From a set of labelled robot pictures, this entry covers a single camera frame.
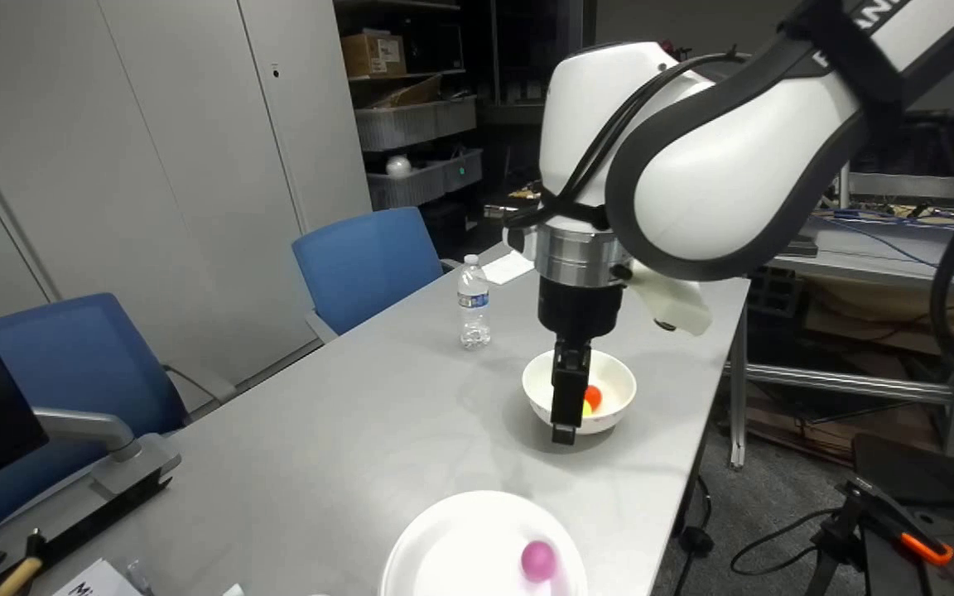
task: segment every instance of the white bowl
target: white bowl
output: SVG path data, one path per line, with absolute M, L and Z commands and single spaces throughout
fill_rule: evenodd
M 520 386 L 546 427 L 550 427 L 550 397 L 552 397 L 550 371 L 552 371 L 552 352 L 544 352 L 520 373 Z M 623 422 L 626 408 L 636 402 L 641 384 L 629 363 L 623 363 L 621 359 L 605 352 L 590 352 L 590 384 L 603 390 L 603 405 L 601 410 L 583 418 L 578 433 L 605 433 L 609 427 Z

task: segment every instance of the chair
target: chair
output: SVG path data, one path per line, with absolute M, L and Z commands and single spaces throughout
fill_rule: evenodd
M 186 425 L 184 397 L 112 296 L 0 318 L 0 359 L 34 408 L 117 414 L 133 433 Z M 99 461 L 95 444 L 48 444 L 0 471 L 0 521 Z
M 335 333 L 375 318 L 442 276 L 419 210 L 325 224 L 291 246 L 317 322 Z

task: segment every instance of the blue chair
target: blue chair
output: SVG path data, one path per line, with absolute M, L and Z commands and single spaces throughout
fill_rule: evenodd
M 291 243 L 317 322 L 335 333 L 375 318 L 444 268 L 419 210 L 386 210 Z
M 0 359 L 34 408 L 117 414 L 133 433 L 186 425 L 184 397 L 112 296 L 0 318 Z M 48 444 L 0 471 L 0 521 L 99 461 L 95 444 Z

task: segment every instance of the floor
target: floor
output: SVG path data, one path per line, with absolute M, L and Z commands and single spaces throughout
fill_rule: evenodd
M 729 569 L 733 556 L 812 514 L 812 511 L 824 511 L 824 507 L 839 507 L 839 485 L 844 477 L 852 477 L 852 471 L 844 466 L 832 466 L 822 461 L 812 461 L 805 455 L 791 455 L 786 446 L 774 444 L 761 444 L 761 440 L 750 440 L 750 461 L 742 471 L 733 471 L 729 463 L 729 438 L 721 431 L 708 431 L 706 438 L 706 455 L 698 461 L 698 474 L 708 485 L 708 496 L 711 496 L 711 517 L 708 517 L 708 535 L 711 535 L 711 552 L 708 559 L 695 559 L 682 592 L 687 596 L 750 596 L 750 592 L 761 592 L 761 596 L 795 596 L 805 592 L 812 569 L 815 569 L 815 552 L 809 552 L 805 559 L 797 559 L 795 566 L 773 572 L 773 576 L 735 576 Z M 691 502 L 688 521 L 701 517 L 701 501 Z M 761 549 L 757 549 L 746 566 L 773 566 L 797 549 L 809 548 L 812 532 L 817 529 L 817 521 L 797 527 L 795 532 L 786 532 L 781 541 L 767 542 Z M 682 569 L 682 549 L 674 541 L 669 552 L 664 559 L 659 581 L 654 585 L 656 596 L 669 596 L 676 592 L 676 581 Z M 864 592 L 864 576 L 857 569 L 844 569 L 839 566 L 834 582 L 828 588 L 832 596 L 860 596 Z

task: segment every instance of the blue office chair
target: blue office chair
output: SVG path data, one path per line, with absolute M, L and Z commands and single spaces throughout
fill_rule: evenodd
M 186 408 L 112 296 L 0 318 L 0 359 L 34 408 L 117 414 L 133 433 L 176 431 Z M 95 444 L 48 444 L 0 471 L 0 521 L 94 463 Z
M 335 333 L 392 308 L 442 276 L 419 210 L 386 210 L 325 224 L 291 246 L 314 316 Z

